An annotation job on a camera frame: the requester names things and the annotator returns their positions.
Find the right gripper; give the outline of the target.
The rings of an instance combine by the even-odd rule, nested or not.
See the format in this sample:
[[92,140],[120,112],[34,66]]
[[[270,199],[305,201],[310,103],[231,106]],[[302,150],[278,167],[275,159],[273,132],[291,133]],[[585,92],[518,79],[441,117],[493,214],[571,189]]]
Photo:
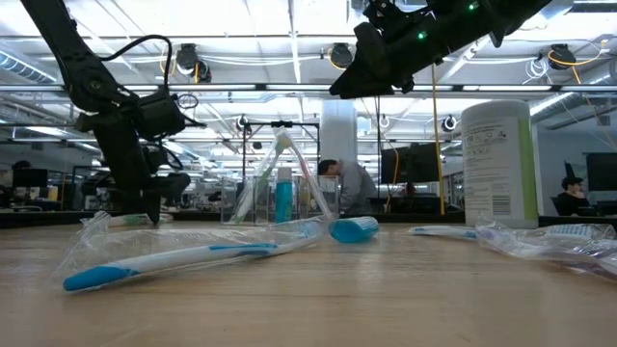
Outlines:
[[354,28],[356,54],[329,88],[341,99],[393,94],[413,87],[413,75],[487,35],[485,1],[428,1],[413,12],[370,1],[368,22]]

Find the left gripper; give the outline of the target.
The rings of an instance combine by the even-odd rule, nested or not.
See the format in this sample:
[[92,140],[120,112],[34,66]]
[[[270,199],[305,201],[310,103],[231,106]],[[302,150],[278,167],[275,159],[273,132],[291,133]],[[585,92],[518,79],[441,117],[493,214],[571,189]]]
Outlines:
[[140,116],[136,103],[87,115],[81,113],[75,128],[92,131],[104,161],[117,186],[115,197],[121,211],[145,214],[157,225],[160,221],[160,196],[151,176],[134,120]]

